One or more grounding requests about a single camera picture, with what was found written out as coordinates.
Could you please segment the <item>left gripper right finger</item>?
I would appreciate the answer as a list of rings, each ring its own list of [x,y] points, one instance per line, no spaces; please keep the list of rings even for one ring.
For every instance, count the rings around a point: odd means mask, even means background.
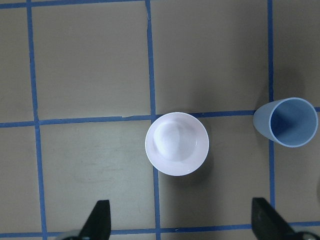
[[[251,229],[258,240],[299,240],[300,234],[263,197],[251,201]]]

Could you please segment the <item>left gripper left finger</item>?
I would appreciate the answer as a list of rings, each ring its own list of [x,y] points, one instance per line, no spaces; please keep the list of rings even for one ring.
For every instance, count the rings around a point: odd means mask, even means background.
[[[108,240],[111,235],[109,200],[98,200],[76,240]]]

